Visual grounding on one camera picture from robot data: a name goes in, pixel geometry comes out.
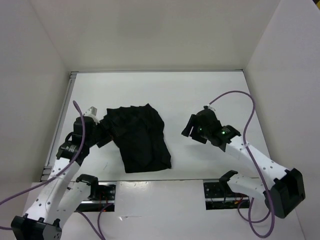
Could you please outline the black pleated skirt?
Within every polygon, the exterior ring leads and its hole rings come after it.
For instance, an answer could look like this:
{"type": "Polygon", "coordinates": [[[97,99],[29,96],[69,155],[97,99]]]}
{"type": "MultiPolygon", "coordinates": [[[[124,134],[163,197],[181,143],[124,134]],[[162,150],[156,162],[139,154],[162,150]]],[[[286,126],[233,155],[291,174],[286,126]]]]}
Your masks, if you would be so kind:
{"type": "Polygon", "coordinates": [[[119,148],[127,174],[172,168],[171,154],[165,143],[165,123],[150,104],[107,108],[101,122],[119,148]]]}

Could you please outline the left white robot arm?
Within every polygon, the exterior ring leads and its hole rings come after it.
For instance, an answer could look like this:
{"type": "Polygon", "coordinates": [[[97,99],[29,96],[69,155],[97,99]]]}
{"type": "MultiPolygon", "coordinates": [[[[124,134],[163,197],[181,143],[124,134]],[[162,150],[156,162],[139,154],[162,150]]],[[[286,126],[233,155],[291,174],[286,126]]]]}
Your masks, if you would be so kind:
{"type": "Polygon", "coordinates": [[[38,197],[23,216],[15,216],[11,222],[17,240],[61,239],[64,225],[81,202],[99,196],[101,188],[96,176],[81,174],[72,186],[69,184],[90,148],[101,148],[112,141],[111,126],[106,118],[98,121],[93,115],[76,119],[38,197]]]}

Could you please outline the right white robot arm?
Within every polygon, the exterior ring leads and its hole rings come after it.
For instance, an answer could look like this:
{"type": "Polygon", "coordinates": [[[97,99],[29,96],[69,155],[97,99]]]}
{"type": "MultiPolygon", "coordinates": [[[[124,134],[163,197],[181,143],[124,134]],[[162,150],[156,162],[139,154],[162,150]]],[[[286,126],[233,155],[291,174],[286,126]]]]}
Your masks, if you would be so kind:
{"type": "Polygon", "coordinates": [[[213,109],[205,106],[197,114],[192,114],[182,135],[202,144],[210,142],[258,174],[259,179],[253,179],[236,170],[228,171],[219,179],[219,191],[223,196],[241,193],[263,200],[280,219],[284,219],[306,198],[303,175],[299,170],[287,169],[244,142],[237,129],[221,124],[213,109]]]}

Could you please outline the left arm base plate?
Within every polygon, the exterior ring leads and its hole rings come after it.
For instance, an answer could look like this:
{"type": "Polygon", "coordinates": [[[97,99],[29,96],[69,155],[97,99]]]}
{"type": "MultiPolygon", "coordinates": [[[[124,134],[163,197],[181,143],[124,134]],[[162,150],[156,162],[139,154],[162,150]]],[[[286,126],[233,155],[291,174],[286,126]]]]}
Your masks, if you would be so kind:
{"type": "Polygon", "coordinates": [[[104,212],[115,211],[116,182],[99,182],[98,189],[94,196],[85,198],[77,207],[77,211],[86,212],[104,212]]]}

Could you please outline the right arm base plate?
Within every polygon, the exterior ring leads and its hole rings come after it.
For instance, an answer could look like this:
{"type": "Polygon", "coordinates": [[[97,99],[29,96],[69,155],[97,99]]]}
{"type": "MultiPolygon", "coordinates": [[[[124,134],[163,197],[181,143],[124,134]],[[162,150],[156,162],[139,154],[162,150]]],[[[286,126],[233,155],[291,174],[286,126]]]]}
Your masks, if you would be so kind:
{"type": "Polygon", "coordinates": [[[247,195],[224,191],[218,180],[204,180],[203,191],[206,210],[248,209],[250,200],[247,195]]]}

